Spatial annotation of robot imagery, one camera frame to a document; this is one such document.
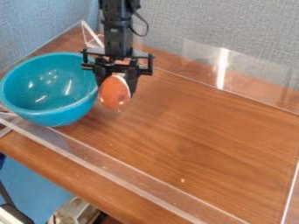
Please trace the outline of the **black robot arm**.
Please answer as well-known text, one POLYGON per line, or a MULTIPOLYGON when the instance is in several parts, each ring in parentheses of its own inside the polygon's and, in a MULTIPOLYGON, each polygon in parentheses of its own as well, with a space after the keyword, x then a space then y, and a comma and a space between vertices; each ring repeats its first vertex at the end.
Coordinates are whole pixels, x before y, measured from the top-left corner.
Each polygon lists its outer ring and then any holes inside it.
POLYGON ((93 72, 100 86, 112 73, 121 73, 129 95, 133 95, 139 77, 153 74, 155 60, 149 52, 133 48, 133 35, 147 35, 147 32, 139 34, 133 29, 133 15, 148 25, 136 12, 141 8, 140 0, 97 1, 103 12, 104 43, 97 48, 83 48, 81 68, 93 72))

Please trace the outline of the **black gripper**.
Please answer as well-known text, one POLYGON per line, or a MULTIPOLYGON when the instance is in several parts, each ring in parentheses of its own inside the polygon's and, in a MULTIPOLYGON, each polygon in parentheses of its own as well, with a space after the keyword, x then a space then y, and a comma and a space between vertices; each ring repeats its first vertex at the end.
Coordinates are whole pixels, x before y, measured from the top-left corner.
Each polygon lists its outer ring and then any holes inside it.
POLYGON ((153 74, 155 56, 148 52, 133 49, 127 56, 109 56, 103 48, 84 48, 80 53, 81 68, 93 72, 99 86, 112 73, 127 71, 125 83, 129 94, 133 95, 139 76, 153 74))

